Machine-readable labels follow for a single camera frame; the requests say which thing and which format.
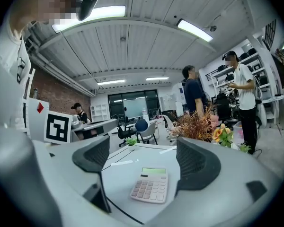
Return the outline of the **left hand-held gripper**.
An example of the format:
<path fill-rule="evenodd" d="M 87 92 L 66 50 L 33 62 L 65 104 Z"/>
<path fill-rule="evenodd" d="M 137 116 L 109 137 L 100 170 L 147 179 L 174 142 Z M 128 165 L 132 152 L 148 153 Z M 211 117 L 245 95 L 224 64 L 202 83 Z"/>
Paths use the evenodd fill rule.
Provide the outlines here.
<path fill-rule="evenodd" d="M 27 134 L 32 140 L 65 144 L 108 134 L 117 119 L 83 124 L 75 115 L 49 110 L 49 103 L 30 98 L 27 103 Z"/>

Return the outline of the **dark glass window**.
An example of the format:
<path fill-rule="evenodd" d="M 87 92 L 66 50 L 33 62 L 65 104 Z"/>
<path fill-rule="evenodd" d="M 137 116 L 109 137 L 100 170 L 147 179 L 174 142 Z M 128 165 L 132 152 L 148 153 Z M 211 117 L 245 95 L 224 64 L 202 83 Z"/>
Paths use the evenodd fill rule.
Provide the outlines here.
<path fill-rule="evenodd" d="M 141 118 L 147 114 L 153 119 L 161 114 L 159 96 L 156 90 L 144 90 L 108 95 L 110 115 L 122 119 Z"/>

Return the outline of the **white rack shelf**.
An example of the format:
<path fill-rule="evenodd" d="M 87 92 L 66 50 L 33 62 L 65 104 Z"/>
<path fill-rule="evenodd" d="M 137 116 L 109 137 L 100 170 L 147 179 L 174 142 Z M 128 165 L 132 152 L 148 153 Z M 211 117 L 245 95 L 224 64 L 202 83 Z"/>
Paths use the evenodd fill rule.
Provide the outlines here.
<path fill-rule="evenodd" d="M 269 102 L 269 99 L 280 93 L 282 85 L 272 54 L 263 42 L 260 44 L 260 48 L 262 50 L 256 50 L 256 53 L 243 59 L 242 63 L 253 68 L 252 74 L 257 78 L 260 84 L 259 88 L 263 93 L 262 104 L 270 105 L 269 108 L 265 109 L 266 119 L 274 120 L 273 104 Z M 227 87 L 227 81 L 225 79 L 228 75 L 232 75 L 233 72 L 234 68 L 226 67 L 221 71 L 215 69 L 205 74 L 205 81 L 208 82 L 209 86 L 213 87 L 215 96 L 220 93 L 220 88 Z"/>

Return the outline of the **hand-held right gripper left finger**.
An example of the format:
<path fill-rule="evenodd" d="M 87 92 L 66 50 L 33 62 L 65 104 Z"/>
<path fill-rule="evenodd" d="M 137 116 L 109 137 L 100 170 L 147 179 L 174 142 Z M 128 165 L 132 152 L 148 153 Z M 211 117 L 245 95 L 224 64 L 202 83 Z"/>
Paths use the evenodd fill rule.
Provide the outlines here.
<path fill-rule="evenodd" d="M 123 214 L 117 219 L 106 197 L 102 169 L 109 158 L 109 137 L 54 147 L 33 141 L 34 212 L 41 227 L 142 227 Z"/>

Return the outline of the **black office chair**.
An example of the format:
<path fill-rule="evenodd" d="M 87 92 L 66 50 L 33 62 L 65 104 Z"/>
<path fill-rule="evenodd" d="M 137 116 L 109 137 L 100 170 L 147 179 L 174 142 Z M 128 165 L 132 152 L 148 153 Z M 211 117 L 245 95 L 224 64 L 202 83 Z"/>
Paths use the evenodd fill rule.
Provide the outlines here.
<path fill-rule="evenodd" d="M 222 123 L 231 118 L 230 102 L 224 93 L 219 93 L 217 95 L 215 105 L 217 108 L 217 115 Z"/>
<path fill-rule="evenodd" d="M 123 140 L 122 143 L 119 144 L 119 147 L 121 147 L 123 144 L 126 143 L 126 140 L 128 138 L 131 138 L 132 135 L 135 135 L 137 133 L 137 130 L 132 130 L 133 126 L 129 126 L 128 130 L 123 130 L 121 125 L 119 124 L 117 127 L 117 131 L 118 131 L 118 137 L 119 139 Z"/>

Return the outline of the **grey harness with black buckles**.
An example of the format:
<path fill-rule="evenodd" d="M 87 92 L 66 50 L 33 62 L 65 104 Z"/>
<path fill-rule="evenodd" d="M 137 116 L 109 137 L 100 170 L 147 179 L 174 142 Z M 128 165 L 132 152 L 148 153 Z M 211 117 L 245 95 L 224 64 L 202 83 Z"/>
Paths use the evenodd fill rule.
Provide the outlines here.
<path fill-rule="evenodd" d="M 19 57 L 17 61 L 17 70 L 16 70 L 17 83 L 19 84 L 24 77 L 25 68 L 26 68 L 26 62 L 21 57 Z"/>

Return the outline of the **white side table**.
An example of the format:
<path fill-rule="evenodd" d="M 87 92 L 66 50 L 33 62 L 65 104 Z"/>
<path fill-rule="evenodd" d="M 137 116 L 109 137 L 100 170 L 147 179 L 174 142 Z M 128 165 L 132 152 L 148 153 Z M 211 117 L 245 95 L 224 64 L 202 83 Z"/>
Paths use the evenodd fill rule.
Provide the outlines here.
<path fill-rule="evenodd" d="M 274 124 L 278 125 L 277 119 L 280 119 L 280 101 L 284 100 L 284 95 L 280 94 L 279 96 L 273 96 L 269 99 L 269 102 L 273 104 L 273 115 L 274 115 Z"/>

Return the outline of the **blue chair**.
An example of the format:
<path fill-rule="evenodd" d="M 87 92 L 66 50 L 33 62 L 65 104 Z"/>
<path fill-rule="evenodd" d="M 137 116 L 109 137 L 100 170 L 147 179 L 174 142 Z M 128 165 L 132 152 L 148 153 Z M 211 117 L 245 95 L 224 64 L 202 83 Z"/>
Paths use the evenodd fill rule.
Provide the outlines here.
<path fill-rule="evenodd" d="M 153 138 L 157 145 L 155 137 L 156 126 L 156 122 L 147 123 L 145 119 L 138 120 L 135 124 L 137 142 L 139 143 L 141 140 L 143 144 L 149 144 L 150 139 Z"/>

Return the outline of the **brown dried plant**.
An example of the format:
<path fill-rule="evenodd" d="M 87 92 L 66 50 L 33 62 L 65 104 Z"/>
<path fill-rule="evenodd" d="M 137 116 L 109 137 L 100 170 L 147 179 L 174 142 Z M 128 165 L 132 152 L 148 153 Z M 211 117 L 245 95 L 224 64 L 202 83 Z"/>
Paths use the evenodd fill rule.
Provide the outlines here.
<path fill-rule="evenodd" d="M 202 117 L 198 116 L 197 111 L 184 114 L 177 122 L 173 122 L 174 126 L 168 129 L 168 133 L 174 138 L 184 137 L 211 142 L 219 122 L 219 117 L 213 114 L 214 108 L 215 105 L 210 103 Z"/>

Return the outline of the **orange flower plant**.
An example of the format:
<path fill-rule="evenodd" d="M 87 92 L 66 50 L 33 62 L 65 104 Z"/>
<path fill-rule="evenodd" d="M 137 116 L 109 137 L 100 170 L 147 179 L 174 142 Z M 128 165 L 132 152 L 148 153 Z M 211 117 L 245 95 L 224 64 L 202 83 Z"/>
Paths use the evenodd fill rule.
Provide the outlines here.
<path fill-rule="evenodd" d="M 219 143 L 221 146 L 231 148 L 233 143 L 233 132 L 230 130 L 230 128 L 226 127 L 224 123 L 222 123 L 220 128 L 216 128 L 214 130 L 213 140 Z"/>

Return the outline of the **white cubby shelf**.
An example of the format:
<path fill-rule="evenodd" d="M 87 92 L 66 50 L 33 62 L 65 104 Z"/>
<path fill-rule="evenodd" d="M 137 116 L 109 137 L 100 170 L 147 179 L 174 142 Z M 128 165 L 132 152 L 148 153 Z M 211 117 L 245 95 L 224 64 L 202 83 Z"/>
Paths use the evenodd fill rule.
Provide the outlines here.
<path fill-rule="evenodd" d="M 108 120 L 107 104 L 98 104 L 90 106 L 92 122 L 102 122 Z"/>

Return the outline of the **pink and white calculator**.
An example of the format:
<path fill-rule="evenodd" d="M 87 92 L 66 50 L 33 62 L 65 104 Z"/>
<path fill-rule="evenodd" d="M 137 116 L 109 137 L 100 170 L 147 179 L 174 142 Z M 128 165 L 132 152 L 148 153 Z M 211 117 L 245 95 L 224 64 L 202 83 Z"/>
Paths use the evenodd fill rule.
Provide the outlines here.
<path fill-rule="evenodd" d="M 130 197 L 136 201 L 163 204 L 167 199 L 168 180 L 165 168 L 143 167 Z"/>

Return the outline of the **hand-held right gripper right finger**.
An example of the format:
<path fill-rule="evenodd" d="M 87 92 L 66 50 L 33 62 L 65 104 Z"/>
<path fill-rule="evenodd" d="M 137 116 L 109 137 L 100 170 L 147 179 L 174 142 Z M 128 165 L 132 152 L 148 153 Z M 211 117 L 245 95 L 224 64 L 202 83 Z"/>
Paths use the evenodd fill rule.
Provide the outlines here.
<path fill-rule="evenodd" d="M 204 141 L 178 138 L 176 159 L 175 198 L 145 227 L 249 227 L 281 185 L 250 154 Z"/>

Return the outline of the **person's cream shirt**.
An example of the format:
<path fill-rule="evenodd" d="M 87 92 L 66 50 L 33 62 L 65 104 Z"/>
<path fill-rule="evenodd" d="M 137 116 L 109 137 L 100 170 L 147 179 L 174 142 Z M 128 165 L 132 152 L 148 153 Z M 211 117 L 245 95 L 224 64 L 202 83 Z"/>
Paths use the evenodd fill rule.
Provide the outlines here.
<path fill-rule="evenodd" d="M 8 72 L 11 77 L 17 82 L 16 70 L 17 61 L 21 57 L 26 62 L 25 74 L 20 84 L 16 86 L 20 96 L 16 100 L 16 109 L 11 117 L 11 126 L 23 130 L 25 128 L 23 116 L 23 99 L 26 89 L 28 75 L 31 69 L 31 62 L 26 51 L 26 46 L 23 38 L 16 38 L 10 27 L 10 13 L 8 12 L 0 26 L 0 66 Z"/>

